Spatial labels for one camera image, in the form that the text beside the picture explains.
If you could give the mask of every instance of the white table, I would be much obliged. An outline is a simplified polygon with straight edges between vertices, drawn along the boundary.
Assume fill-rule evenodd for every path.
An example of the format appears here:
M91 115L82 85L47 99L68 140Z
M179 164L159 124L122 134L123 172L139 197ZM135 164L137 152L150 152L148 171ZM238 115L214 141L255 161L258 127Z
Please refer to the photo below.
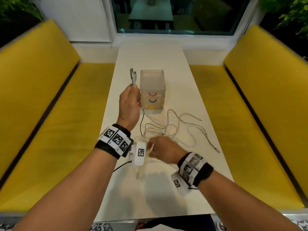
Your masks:
M148 0L137 0L131 14L130 21L173 21L170 0L156 0L154 6L148 5Z
M140 82L141 69L163 69L166 80L166 100L164 111L153 115L166 122L166 112L174 109L178 114L189 112L202 119L199 122L208 137L220 151L220 145L213 126L202 102L197 85L191 74L184 53L177 42L156 41L152 38L138 42L124 42L119 49L112 78L101 131L113 124L118 116L119 94L131 82L129 69L137 71L137 84ZM132 131L132 138L140 135L139 123ZM144 124L149 122L145 117ZM192 143L187 131L182 126L178 137ZM213 167L229 179L232 179L225 157L217 153L206 138L195 129L197 145L187 148L203 155ZM117 167L128 161L121 157ZM151 160L140 169L140 178L136 179L137 167L128 164L117 170L110 180L104 200L94 221L130 220L150 217L168 217L213 213L212 208L198 190L182 197L171 180L175 166L158 160Z

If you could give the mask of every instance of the yellow cushion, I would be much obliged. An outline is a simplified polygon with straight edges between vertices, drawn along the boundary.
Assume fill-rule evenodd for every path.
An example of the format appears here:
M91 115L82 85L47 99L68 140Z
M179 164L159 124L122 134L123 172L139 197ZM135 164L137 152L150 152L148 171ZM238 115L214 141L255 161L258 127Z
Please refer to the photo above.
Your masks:
M191 65L234 181L277 209L303 204L222 66Z
M0 178L78 61L53 21L0 51Z
M308 64L252 26L225 64L308 196Z
M94 148L114 64L81 64L0 190L0 211L27 211Z

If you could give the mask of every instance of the white cable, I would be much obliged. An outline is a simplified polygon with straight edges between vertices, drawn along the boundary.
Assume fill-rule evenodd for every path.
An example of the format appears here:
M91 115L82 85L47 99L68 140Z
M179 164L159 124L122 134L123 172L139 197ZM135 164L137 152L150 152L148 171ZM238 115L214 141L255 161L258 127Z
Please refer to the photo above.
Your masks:
M213 147L213 148L215 149L215 151L217 151L218 153L220 153L220 151L210 142L210 140L209 140L209 138L208 138L208 136L207 136L206 130L205 130L202 126L200 126L200 125L198 125L198 124L194 124L194 123L188 123L188 122L185 122L185 121L182 120L182 116L190 116L190 117L192 117L192 118L194 118L194 119L196 119L196 120L198 120L198 121L202 121L200 118L197 118L197 117L195 117L194 115L191 115L191 114L189 114L189 113L182 113L180 116L178 116L174 110L169 109L169 110L167 111L167 124L164 124L164 123L162 123L161 121L159 121L159 120L157 120L157 119L155 119L155 118L153 118L153 117L148 116L148 115L144 112L144 109L142 109L142 110L143 110L143 116L142 116L142 120L141 120L141 122L140 122L140 134L141 134L141 136L137 136L137 138L142 139L144 142L148 142L149 139L150 139L150 138L146 137L146 134L147 134L147 133L152 133L152 135L154 135L154 136L161 136L161 135L163 135L163 136L168 136L169 138L171 138L172 140L174 140L174 141L177 142L177 143L182 143L183 145L185 145L185 146L187 146L187 147L194 147L194 146L197 144L197 140L196 140L195 136L191 133L191 131L190 131L189 129L192 128L192 127L195 127L195 128L199 129L199 130L202 132L202 134L206 137L206 139L208 140L208 142L209 142L209 144L211 145L211 147ZM174 124L169 124L169 113L170 113L170 112L173 112L173 113L175 114L175 116L178 118L178 124L177 124L177 126L174 125ZM146 124L144 125L144 132L142 133L142 131L141 131L141 124L142 124L142 121L143 121L143 119L144 119L144 115L147 116L147 117L148 117L152 122L154 122L156 125L154 125L154 124L152 124L152 123L146 123ZM188 144L182 142L180 139L178 139L178 138L176 137L176 135L177 135L178 132L179 132L180 123L183 123L184 125L187 126L187 132L188 132L188 134L189 134L189 135L193 138L193 140L194 140L194 144L193 144L193 145L188 145ZM169 128L169 127L172 127L172 126L175 128L176 131L175 131L173 134L170 134L169 131L168 131L168 128Z

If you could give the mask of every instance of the wrist-mounted device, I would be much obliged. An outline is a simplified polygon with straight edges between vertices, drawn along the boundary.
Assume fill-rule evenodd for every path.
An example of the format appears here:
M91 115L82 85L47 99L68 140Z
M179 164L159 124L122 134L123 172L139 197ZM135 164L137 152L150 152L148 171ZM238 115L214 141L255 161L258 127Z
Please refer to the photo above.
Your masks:
M94 148L106 151L117 159L121 156L126 157L134 142L130 136L129 130L119 124L113 124L98 137L98 142Z
M207 179L214 168L195 152L187 153L177 164L179 174L188 186L198 186L202 180Z

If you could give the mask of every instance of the transparent box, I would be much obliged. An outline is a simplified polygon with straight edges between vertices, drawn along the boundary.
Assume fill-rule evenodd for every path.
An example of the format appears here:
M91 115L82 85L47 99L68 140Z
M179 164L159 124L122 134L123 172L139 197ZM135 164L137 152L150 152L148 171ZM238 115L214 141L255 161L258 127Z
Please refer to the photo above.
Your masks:
M142 107L145 110L163 110L166 96L166 84L162 69L140 71L140 93Z

